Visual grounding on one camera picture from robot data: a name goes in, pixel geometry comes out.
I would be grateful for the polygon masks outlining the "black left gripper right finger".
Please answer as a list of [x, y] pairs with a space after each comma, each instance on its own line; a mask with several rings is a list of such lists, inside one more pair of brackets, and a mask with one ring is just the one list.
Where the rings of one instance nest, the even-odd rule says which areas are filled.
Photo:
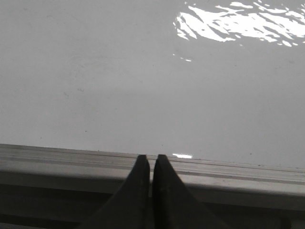
[[200, 205], [166, 155], [158, 155], [155, 162], [152, 200], [156, 229], [230, 228], [206, 206]]

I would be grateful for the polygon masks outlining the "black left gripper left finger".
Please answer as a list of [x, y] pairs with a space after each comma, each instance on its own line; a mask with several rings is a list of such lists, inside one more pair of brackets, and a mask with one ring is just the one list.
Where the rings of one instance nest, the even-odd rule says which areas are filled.
[[139, 155], [119, 190], [79, 229], [143, 229], [146, 223], [150, 166], [146, 155]]

